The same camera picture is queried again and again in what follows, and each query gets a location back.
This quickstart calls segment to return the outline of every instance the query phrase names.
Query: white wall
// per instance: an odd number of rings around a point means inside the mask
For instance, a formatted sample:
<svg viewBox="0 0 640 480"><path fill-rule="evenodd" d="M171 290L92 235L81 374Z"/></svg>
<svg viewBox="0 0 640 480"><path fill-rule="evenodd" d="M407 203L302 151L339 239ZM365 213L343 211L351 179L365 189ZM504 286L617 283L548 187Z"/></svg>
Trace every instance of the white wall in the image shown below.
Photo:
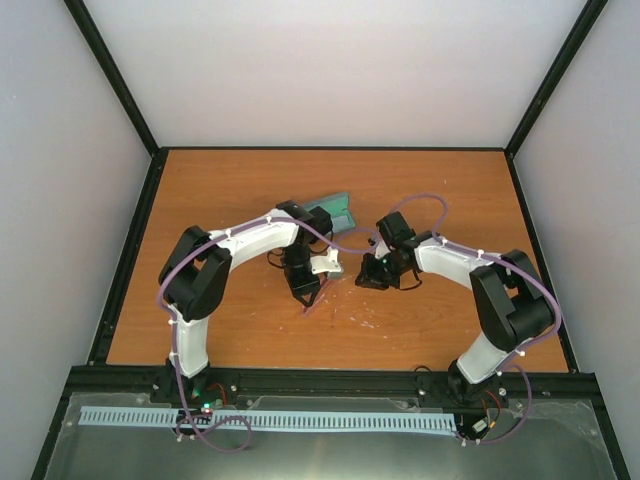
<svg viewBox="0 0 640 480"><path fill-rule="evenodd" d="M507 144L584 0L87 0L161 145Z"/></svg>
<svg viewBox="0 0 640 480"><path fill-rule="evenodd" d="M29 478L84 363L148 155L62 1L0 15L0 465Z"/></svg>
<svg viewBox="0 0 640 480"><path fill-rule="evenodd" d="M580 368L640 478L640 3L612 1L516 157Z"/></svg>

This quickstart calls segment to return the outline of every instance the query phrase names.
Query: wooden tabletop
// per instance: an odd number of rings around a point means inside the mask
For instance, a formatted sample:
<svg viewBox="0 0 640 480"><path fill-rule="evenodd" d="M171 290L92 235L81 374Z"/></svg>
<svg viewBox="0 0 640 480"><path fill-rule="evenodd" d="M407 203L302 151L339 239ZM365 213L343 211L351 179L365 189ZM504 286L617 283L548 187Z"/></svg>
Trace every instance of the wooden tabletop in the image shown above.
<svg viewBox="0 0 640 480"><path fill-rule="evenodd" d="M501 152L172 150L124 301L110 364L162 364L170 349L167 316L154 297L158 273L191 225L204 230L256 218L284 200L305 203L349 192L356 223L374 226L392 205L418 192L443 195L452 241L533 258ZM416 231L440 215L418 200L402 212ZM345 246L366 247L354 235ZM265 257L233 271L212 315L207 346L213 366L444 370L480 333L472 293L422 274L413 291L358 288L360 255L340 254L345 269L314 311L302 315L283 272ZM531 371L566 371L557 339L522 359Z"/></svg>

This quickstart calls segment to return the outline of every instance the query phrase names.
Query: transparent plastic sheet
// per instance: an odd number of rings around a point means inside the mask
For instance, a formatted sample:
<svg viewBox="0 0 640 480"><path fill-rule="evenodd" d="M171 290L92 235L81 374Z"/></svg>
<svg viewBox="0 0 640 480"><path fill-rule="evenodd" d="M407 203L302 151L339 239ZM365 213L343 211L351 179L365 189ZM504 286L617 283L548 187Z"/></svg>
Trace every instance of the transparent plastic sheet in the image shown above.
<svg viewBox="0 0 640 480"><path fill-rule="evenodd" d="M496 435L519 420L518 405L525 402L511 400L500 416ZM177 443L169 428L77 426L83 405L150 406L147 395L74 395L47 479L615 478L595 413L582 400L536 401L522 430L494 446L462 448L453 437L419 434L256 432L251 447L235 455L218 454L197 441ZM253 399L249 408L439 411L417 409L411 399L294 397ZM211 436L222 444L243 439L244 432L221 431Z"/></svg>

